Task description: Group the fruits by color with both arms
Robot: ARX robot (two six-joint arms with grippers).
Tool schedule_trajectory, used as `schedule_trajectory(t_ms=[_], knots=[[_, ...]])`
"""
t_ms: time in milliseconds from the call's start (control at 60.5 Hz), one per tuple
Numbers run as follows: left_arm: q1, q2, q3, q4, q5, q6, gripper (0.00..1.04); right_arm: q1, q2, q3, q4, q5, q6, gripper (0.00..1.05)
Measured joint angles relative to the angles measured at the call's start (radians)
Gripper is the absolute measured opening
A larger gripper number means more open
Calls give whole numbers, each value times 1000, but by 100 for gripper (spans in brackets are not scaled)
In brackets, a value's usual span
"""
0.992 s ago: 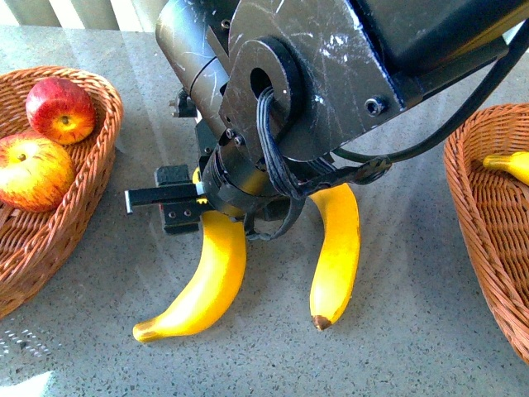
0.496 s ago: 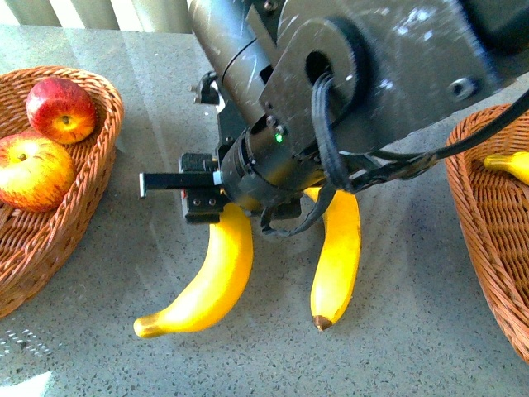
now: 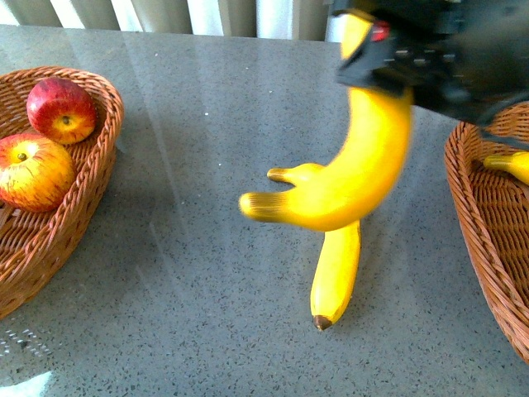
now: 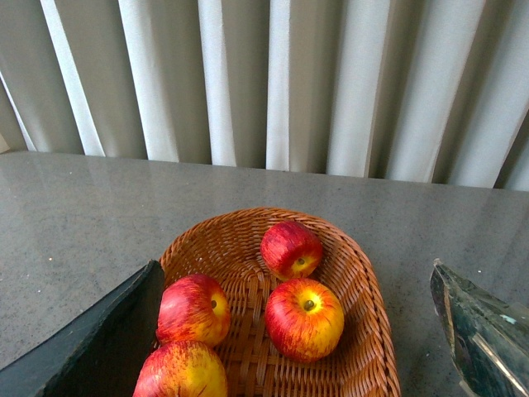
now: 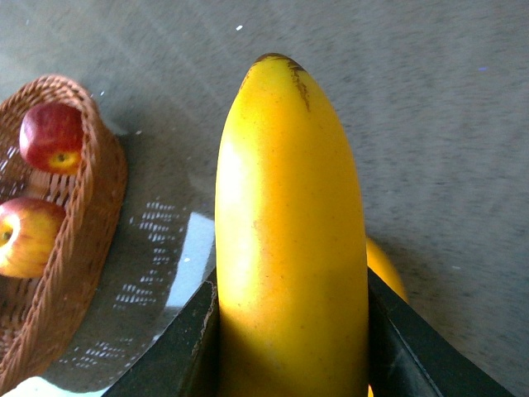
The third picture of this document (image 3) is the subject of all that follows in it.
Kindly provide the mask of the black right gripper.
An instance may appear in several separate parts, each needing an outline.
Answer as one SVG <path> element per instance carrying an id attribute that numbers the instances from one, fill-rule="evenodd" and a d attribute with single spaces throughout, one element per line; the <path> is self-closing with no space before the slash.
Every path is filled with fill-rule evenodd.
<path id="1" fill-rule="evenodd" d="M 526 1 L 332 1 L 333 17 L 368 23 L 343 56 L 339 83 L 399 97 L 470 122 L 487 141 L 500 112 L 528 100 Z"/>

